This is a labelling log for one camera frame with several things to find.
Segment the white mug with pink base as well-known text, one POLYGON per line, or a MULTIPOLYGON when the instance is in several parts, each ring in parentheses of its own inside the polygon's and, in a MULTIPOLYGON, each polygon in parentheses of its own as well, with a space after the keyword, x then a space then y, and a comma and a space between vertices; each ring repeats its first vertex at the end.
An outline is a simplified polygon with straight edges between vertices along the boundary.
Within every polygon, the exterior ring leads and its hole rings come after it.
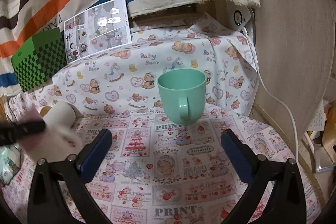
POLYGON ((33 162, 39 159, 63 161, 70 154, 77 155, 83 148, 81 139, 70 128, 48 124, 42 133, 29 135, 18 144, 33 162))

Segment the mint green plastic cup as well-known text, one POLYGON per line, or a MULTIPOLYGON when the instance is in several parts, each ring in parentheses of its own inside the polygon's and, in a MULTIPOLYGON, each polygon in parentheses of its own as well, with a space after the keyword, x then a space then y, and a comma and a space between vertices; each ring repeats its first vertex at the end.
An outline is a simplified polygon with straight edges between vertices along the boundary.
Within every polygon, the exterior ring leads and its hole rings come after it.
POLYGON ((203 72, 186 68, 159 76, 159 96, 169 120, 184 126, 200 119, 205 108, 206 79, 203 72))

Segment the green illustrated packet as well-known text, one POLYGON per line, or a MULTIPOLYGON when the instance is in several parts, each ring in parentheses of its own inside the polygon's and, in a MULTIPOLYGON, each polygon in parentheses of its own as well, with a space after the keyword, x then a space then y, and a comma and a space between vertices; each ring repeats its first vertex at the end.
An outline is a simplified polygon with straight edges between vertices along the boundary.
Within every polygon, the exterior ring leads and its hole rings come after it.
POLYGON ((1 147, 0 178, 8 185, 21 168, 21 149, 17 145, 1 147))

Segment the pink drip pattern mug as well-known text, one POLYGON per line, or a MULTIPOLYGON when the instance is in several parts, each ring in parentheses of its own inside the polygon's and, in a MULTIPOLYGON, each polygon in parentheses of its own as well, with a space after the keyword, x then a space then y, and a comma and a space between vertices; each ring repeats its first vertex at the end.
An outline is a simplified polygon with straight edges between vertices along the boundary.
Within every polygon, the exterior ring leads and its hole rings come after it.
POLYGON ((52 109, 51 106, 47 105, 47 106, 43 106, 39 112, 39 114, 41 115, 41 117, 44 117, 50 110, 52 109))

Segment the plain white mug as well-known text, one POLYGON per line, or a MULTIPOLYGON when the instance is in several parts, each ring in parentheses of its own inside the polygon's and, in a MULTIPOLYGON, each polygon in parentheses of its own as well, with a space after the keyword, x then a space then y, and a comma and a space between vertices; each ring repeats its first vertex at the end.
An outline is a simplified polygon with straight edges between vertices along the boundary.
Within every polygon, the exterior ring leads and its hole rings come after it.
POLYGON ((76 114, 70 104, 58 102, 42 117, 49 126, 65 126, 71 128, 76 120, 76 114))

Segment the pink print pattern tablecloth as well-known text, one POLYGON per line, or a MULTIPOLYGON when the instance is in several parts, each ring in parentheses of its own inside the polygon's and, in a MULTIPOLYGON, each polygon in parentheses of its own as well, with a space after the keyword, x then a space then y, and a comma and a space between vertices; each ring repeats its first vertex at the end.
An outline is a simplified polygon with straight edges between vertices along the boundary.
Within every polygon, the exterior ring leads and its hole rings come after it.
POLYGON ((256 154, 293 157, 271 126, 217 106, 188 127, 152 109, 76 118, 72 128, 84 144, 104 128, 112 133, 86 187, 114 223, 221 223, 247 187, 220 144, 228 128, 256 154))

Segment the baby bear print cloth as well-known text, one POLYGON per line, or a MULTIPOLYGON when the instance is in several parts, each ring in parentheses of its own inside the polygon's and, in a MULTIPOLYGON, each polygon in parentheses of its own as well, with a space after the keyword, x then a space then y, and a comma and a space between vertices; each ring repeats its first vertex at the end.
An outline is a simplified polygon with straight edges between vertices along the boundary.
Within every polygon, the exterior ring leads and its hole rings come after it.
POLYGON ((7 117, 16 121, 31 108, 58 102, 84 116, 160 110, 159 77, 183 68, 205 74, 208 104, 249 114, 258 75, 242 33, 209 14, 190 14, 136 22, 131 38, 130 44, 67 65, 30 92, 7 97, 7 117))

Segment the green checkered box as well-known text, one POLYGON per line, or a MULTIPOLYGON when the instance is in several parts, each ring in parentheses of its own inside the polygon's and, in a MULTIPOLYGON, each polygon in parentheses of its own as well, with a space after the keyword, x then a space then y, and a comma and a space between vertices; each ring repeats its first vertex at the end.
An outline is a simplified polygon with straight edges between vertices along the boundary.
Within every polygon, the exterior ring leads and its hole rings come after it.
POLYGON ((24 92, 51 79, 67 65, 59 28, 42 31, 28 38, 12 56, 11 63, 24 92))

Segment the comic sticker sheet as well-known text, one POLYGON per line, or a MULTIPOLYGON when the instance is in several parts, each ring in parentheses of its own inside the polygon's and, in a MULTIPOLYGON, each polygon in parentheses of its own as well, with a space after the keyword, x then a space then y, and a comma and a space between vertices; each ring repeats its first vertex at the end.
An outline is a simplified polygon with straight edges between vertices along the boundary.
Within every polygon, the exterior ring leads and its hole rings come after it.
POLYGON ((126 0, 93 6, 64 22, 67 63, 131 43, 126 0))

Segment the white round device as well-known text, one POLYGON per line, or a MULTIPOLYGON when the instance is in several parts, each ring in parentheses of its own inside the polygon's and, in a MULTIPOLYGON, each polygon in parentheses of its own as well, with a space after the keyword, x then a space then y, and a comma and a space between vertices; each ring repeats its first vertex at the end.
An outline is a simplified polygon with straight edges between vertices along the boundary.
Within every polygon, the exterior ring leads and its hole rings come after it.
POLYGON ((240 32, 254 20, 252 8, 228 4, 228 25, 231 30, 240 32))

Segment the wooden board panel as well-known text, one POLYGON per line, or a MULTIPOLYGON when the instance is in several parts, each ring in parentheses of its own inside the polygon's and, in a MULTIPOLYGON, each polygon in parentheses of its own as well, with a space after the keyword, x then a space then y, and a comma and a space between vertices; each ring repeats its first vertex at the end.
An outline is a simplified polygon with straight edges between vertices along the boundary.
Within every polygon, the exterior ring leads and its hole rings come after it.
POLYGON ((335 46, 335 0, 260 0, 255 40, 262 84, 255 104, 295 148, 329 81, 335 46))

